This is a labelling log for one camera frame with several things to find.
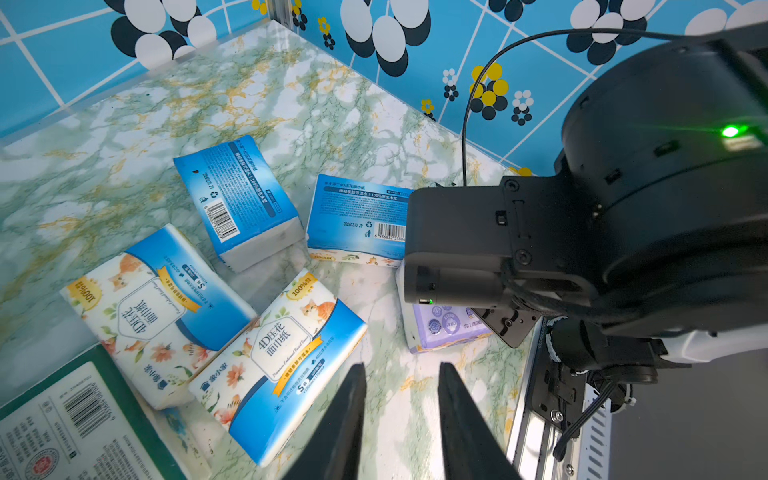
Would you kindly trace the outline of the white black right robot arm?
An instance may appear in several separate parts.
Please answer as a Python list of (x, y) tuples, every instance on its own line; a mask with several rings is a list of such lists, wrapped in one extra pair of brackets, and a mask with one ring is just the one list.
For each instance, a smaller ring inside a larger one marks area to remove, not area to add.
[(767, 26), (657, 45), (600, 76), (555, 172), (409, 199), (402, 295), (508, 345), (650, 382), (767, 346)]

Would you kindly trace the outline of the purple tissue pack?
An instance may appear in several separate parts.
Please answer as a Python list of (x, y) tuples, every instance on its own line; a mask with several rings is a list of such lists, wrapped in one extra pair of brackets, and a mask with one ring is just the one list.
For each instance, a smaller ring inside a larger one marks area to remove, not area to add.
[(405, 340), (411, 353), (439, 350), (492, 334), (470, 308), (406, 302), (403, 266), (397, 269), (396, 285)]

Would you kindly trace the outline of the white blue printed tissue pack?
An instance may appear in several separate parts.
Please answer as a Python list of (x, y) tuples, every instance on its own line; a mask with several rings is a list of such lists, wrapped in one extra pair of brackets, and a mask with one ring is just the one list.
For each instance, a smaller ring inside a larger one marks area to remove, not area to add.
[(171, 224), (60, 294), (156, 410), (192, 401), (191, 380), (256, 317)]

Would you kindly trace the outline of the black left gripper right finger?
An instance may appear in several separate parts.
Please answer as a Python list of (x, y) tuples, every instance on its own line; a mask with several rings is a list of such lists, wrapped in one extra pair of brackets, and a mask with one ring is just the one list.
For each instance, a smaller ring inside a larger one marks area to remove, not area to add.
[(521, 479), (451, 363), (440, 364), (438, 400), (446, 479)]

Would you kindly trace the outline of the colourful small tissue pack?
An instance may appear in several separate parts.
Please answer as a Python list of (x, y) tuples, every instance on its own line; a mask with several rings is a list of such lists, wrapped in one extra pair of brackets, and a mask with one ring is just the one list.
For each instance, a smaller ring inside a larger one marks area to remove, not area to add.
[(263, 467), (284, 447), (366, 331), (360, 317), (303, 269), (188, 389)]

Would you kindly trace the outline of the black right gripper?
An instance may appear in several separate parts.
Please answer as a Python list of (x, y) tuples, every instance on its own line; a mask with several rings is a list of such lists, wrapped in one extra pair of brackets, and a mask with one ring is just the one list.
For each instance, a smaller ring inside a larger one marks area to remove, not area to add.
[(497, 186), (430, 187), (408, 201), (404, 298), (468, 307), (509, 347), (557, 309), (530, 293), (569, 305), (599, 295), (587, 215), (565, 176), (508, 176)]

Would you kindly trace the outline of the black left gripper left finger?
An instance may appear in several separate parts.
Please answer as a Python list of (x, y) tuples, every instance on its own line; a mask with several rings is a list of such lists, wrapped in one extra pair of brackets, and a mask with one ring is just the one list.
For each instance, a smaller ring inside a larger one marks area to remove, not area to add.
[(284, 479), (357, 479), (367, 392), (365, 366), (353, 365)]

